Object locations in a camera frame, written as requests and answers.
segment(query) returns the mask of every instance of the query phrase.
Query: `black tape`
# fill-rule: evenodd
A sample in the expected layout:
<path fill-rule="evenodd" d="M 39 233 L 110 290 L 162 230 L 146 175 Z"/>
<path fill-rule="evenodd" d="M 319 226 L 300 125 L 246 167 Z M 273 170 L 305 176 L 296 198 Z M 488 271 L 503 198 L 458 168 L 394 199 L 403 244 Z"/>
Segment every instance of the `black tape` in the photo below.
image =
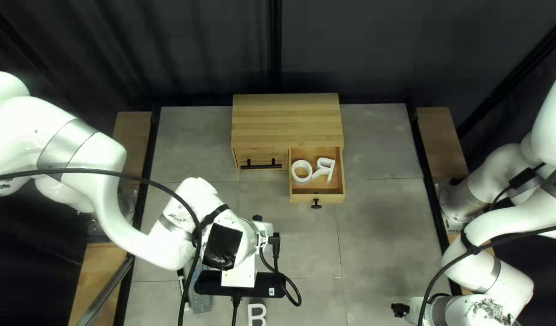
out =
<path fill-rule="evenodd" d="M 234 268 L 242 235 L 241 231 L 214 223 L 209 232 L 203 263 L 219 270 Z"/>
<path fill-rule="evenodd" d="M 196 245 L 197 234 L 203 232 L 205 227 L 210 225 L 211 223 L 213 223 L 215 218 L 217 218 L 218 215 L 220 215 L 226 209 L 230 209 L 230 206 L 228 206 L 227 204 L 223 204 L 223 205 L 217 207 L 213 212 L 211 212 L 211 213 L 209 213 L 208 215 L 205 216 L 205 218 L 202 220 L 202 222 L 193 231 L 192 237 L 193 237 L 193 246 L 194 247 L 197 246 Z"/>
<path fill-rule="evenodd" d="M 467 251 L 472 252 L 473 255 L 477 255 L 481 252 L 479 250 L 479 247 L 477 247 L 476 245 L 472 244 L 471 241 L 469 241 L 469 239 L 467 238 L 467 234 L 465 234 L 465 230 L 461 231 L 461 242 L 462 245 L 465 246 L 465 248 L 467 248 Z"/>

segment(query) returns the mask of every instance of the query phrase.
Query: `concrete floor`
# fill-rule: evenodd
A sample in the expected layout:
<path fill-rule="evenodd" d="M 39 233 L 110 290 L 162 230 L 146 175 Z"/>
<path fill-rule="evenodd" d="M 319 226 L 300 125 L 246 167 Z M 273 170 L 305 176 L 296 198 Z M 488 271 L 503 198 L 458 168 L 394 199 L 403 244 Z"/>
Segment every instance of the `concrete floor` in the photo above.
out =
<path fill-rule="evenodd" d="M 201 176 L 239 216 L 259 213 L 282 235 L 280 270 L 303 304 L 268 299 L 267 325 L 406 325 L 390 311 L 424 293 L 441 252 L 403 104 L 342 105 L 346 199 L 342 204 L 288 202 L 287 171 L 235 168 L 231 107 L 165 107 L 151 178 L 175 189 Z M 169 198 L 150 189 L 142 231 L 148 233 Z M 260 271 L 265 268 L 260 264 Z M 137 259 L 126 326 L 176 325 L 180 288 L 174 271 Z M 446 278 L 434 292 L 449 292 Z M 237 325 L 247 325 L 247 303 Z M 185 325 L 230 325 L 229 298 L 212 311 L 187 313 Z"/>

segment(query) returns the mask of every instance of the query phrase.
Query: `black frame rail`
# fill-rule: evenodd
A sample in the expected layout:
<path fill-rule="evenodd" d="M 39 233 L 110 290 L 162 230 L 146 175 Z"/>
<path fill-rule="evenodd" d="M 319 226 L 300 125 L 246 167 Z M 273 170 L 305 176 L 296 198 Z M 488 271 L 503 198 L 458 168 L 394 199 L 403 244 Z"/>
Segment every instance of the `black frame rail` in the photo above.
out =
<path fill-rule="evenodd" d="M 447 237 L 447 232 L 445 230 L 445 225 L 443 224 L 443 216 L 441 213 L 441 204 L 439 203 L 439 197 L 435 191 L 435 185 L 433 182 L 433 175 L 431 174 L 431 168 L 428 165 L 427 154 L 424 150 L 423 138 L 419 129 L 419 115 L 417 115 L 417 109 L 414 107 L 411 100 L 406 101 L 406 110 L 409 115 L 409 122 L 411 123 L 411 131 L 413 134 L 413 140 L 415 141 L 415 150 L 417 152 L 417 158 L 419 159 L 419 165 L 423 172 L 424 187 L 427 190 L 428 204 L 431 206 L 431 213 L 433 214 L 433 223 L 435 224 L 435 230 L 437 231 L 437 237 L 439 238 L 439 246 L 441 247 L 441 253 L 445 253 L 445 250 L 449 247 L 449 238 Z M 452 295 L 461 295 L 461 286 L 457 283 L 449 280 L 449 287 L 451 289 Z"/>
<path fill-rule="evenodd" d="M 153 165 L 153 155 L 155 153 L 155 144 L 157 143 L 157 130 L 159 128 L 159 119 L 161 115 L 161 106 L 155 105 L 151 108 L 151 128 L 149 130 L 149 140 L 147 142 L 147 150 L 145 151 L 145 161 L 141 177 L 150 179 L 151 166 Z M 147 198 L 147 190 L 149 186 L 145 183 L 139 185 L 137 193 L 137 201 L 135 202 L 135 213 L 133 215 L 133 227 L 137 230 L 141 229 L 141 221 L 143 219 L 143 211 L 145 210 L 145 199 Z M 133 267 L 135 266 L 135 257 L 127 254 L 127 258 L 132 257 L 131 268 L 123 277 L 121 287 L 119 288 L 119 298 L 117 299 L 117 307 L 115 308 L 115 319 L 113 326 L 123 326 L 125 323 L 125 312 L 127 310 L 127 302 L 129 301 L 129 292 L 131 290 L 131 282 L 133 281 Z"/>

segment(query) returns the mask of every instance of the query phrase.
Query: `black cable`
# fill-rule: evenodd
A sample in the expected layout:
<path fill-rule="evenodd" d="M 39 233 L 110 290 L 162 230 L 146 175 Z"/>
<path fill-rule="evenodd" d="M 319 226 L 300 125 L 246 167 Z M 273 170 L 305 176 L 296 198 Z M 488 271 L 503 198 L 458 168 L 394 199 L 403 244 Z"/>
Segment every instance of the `black cable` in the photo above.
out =
<path fill-rule="evenodd" d="M 236 326 L 236 319 L 238 316 L 238 306 L 240 305 L 241 296 L 236 295 L 231 297 L 234 305 L 234 312 L 231 314 L 231 326 Z"/>
<path fill-rule="evenodd" d="M 143 183 L 148 184 L 150 186 L 153 186 L 155 188 L 158 188 L 159 190 L 164 191 L 168 195 L 175 198 L 175 200 L 179 201 L 183 205 L 183 207 L 185 207 L 185 209 L 187 209 L 187 211 L 189 212 L 189 215 L 191 215 L 191 217 L 192 217 L 192 220 L 195 224 L 195 227 L 197 228 L 197 226 L 200 224 L 200 221 L 197 219 L 197 216 L 195 215 L 195 212 L 192 210 L 192 208 L 189 207 L 189 205 L 185 202 L 185 200 L 183 200 L 183 198 L 181 198 L 179 195 L 177 195 L 175 193 L 175 191 L 173 191 L 172 189 L 169 189 L 166 186 L 162 185 L 161 183 L 155 182 L 153 180 L 149 180 L 149 179 L 145 179 L 145 178 L 142 178 L 142 177 L 137 177 L 137 176 L 133 176 L 133 175 L 129 175 L 129 174 L 123 174 L 121 172 L 109 171 L 109 170 L 100 170 L 100 169 L 83 169 L 83 168 L 41 169 L 41 170 L 29 170 L 29 171 L 13 172 L 13 173 L 9 173 L 9 174 L 0 174 L 0 181 L 2 181 L 4 179 L 12 179 L 12 178 L 15 178 L 15 177 L 34 176 L 34 175 L 41 175 L 41 174 L 104 174 L 104 175 L 109 175 L 109 176 L 120 177 L 120 178 L 123 178 L 123 179 L 130 179 L 130 180 L 140 181 L 140 182 L 143 182 Z M 191 266 L 191 269 L 189 270 L 189 273 L 187 275 L 187 281 L 183 284 L 183 295 L 181 297 L 180 314 L 178 316 L 178 325 L 179 326 L 183 325 L 183 312 L 185 310 L 184 309 L 185 302 L 187 301 L 187 295 L 189 293 L 189 285 L 192 282 L 192 277 L 193 277 L 193 273 L 195 271 L 195 266 L 197 264 L 197 260 L 198 260 L 199 255 L 200 255 L 200 251 L 202 249 L 202 233 L 201 232 L 197 233 L 197 243 L 196 243 L 195 246 L 196 246 L 195 256 L 193 258 L 192 266 Z"/>
<path fill-rule="evenodd" d="M 441 275 L 448 270 L 451 266 L 453 266 L 454 264 L 460 262 L 461 260 L 476 254 L 477 252 L 483 251 L 487 248 L 491 248 L 491 247 L 495 247 L 497 245 L 500 244 L 505 244 L 507 242 L 511 242 L 517 239 L 521 239 L 521 238 L 525 238 L 528 237 L 530 235 L 535 235 L 535 234 L 540 234 L 540 233 L 545 233 L 545 232 L 550 232 L 550 231 L 555 231 L 556 230 L 556 226 L 549 226 L 549 227 L 544 227 L 543 229 L 538 229 L 538 230 L 534 230 L 534 231 L 529 231 L 529 232 L 522 232 L 522 233 L 515 233 L 513 235 L 508 235 L 505 238 L 493 241 L 491 243 L 482 245 L 480 247 L 477 248 L 477 250 L 474 251 L 467 251 L 466 253 L 460 255 L 459 257 L 456 257 L 454 260 L 450 261 L 448 264 L 444 265 L 443 268 L 441 268 L 433 277 L 433 279 L 429 282 L 428 286 L 427 286 L 427 290 L 425 291 L 424 297 L 423 297 L 423 306 L 421 306 L 421 310 L 419 312 L 419 321 L 417 322 L 418 326 L 422 326 L 423 325 L 423 318 L 424 318 L 424 313 L 426 310 L 426 302 L 428 302 L 428 297 L 431 294 L 431 290 L 433 289 L 433 285 L 435 285 L 435 283 L 437 282 L 437 280 L 439 279 L 439 277 L 441 277 Z"/>
<path fill-rule="evenodd" d="M 236 326 L 237 315 L 238 315 L 238 307 L 234 306 L 234 313 L 231 316 L 231 326 Z"/>
<path fill-rule="evenodd" d="M 433 303 L 433 301 L 440 296 L 451 296 L 451 295 L 448 294 L 448 293 L 441 293 L 441 292 L 435 293 L 435 294 L 431 295 L 431 298 L 428 299 L 427 303 Z"/>
<path fill-rule="evenodd" d="M 282 287 L 282 289 L 286 293 L 286 296 L 288 297 L 288 300 L 290 300 L 290 302 L 292 302 L 292 304 L 295 305 L 296 307 L 301 306 L 302 305 L 302 296 L 300 295 L 300 291 L 298 291 L 298 288 L 296 287 L 296 284 L 294 284 L 294 282 L 288 276 L 286 276 L 284 273 L 282 273 L 278 270 L 278 258 L 277 257 L 274 258 L 274 266 L 276 268 L 271 267 L 268 264 L 268 262 L 266 261 L 266 258 L 264 257 L 264 251 L 263 251 L 262 247 L 260 247 L 260 258 L 262 259 L 262 263 L 266 266 L 267 269 L 274 272 L 274 274 L 278 278 L 282 278 L 284 280 L 284 282 L 283 282 L 284 284 L 289 283 L 290 286 L 294 289 L 294 292 L 296 292 L 296 296 L 297 296 L 297 299 L 298 299 L 297 301 L 294 300 L 292 295 L 288 292 L 288 290 L 286 289 L 286 286 L 282 285 L 282 282 L 280 282 L 280 286 Z"/>
<path fill-rule="evenodd" d="M 503 196 L 503 194 L 506 193 L 511 188 L 512 188 L 511 186 L 507 186 L 505 187 L 505 189 L 501 190 L 501 192 L 497 196 L 495 196 L 493 202 L 489 206 L 487 206 L 487 208 L 485 208 L 485 213 L 491 211 L 493 209 L 493 205 L 497 203 L 499 198 L 501 198 L 501 196 Z"/>

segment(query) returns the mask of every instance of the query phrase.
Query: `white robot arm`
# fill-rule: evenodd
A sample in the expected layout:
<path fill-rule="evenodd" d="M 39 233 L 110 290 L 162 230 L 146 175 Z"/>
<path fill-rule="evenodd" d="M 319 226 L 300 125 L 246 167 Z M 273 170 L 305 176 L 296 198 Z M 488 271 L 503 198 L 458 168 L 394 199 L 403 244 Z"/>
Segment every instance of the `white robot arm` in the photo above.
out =
<path fill-rule="evenodd" d="M 516 206 L 474 219 L 477 211 L 506 189 L 510 179 L 542 162 L 547 165 L 538 171 L 540 181 L 507 191 L 509 196 L 517 194 L 512 198 Z M 505 145 L 492 152 L 465 181 L 441 194 L 441 205 L 449 223 L 466 225 L 445 252 L 444 266 L 498 235 L 556 226 L 556 82 L 521 145 Z M 556 231 L 542 235 L 556 238 Z M 430 304 L 420 297 L 411 298 L 406 303 L 406 321 L 418 324 L 424 307 L 423 325 L 513 325 L 533 295 L 533 282 L 527 275 L 485 251 L 464 258 L 445 274 L 476 294 L 445 296 Z"/>
<path fill-rule="evenodd" d="M 0 174 L 54 168 L 121 172 L 125 157 L 125 148 L 115 140 L 51 103 L 30 97 L 20 80 L 0 72 Z M 145 234 L 123 217 L 117 200 L 119 178 L 115 176 L 64 173 L 16 177 L 0 181 L 0 196 L 14 193 L 30 178 L 50 199 L 80 212 L 94 212 L 116 245 L 150 263 L 178 270 L 195 253 L 194 221 L 175 199 Z M 239 218 L 201 178 L 186 179 L 176 193 L 200 222 L 206 219 L 200 224 L 200 255 L 204 263 L 224 271 L 222 285 L 253 287 L 254 255 L 273 234 L 272 225 Z"/>

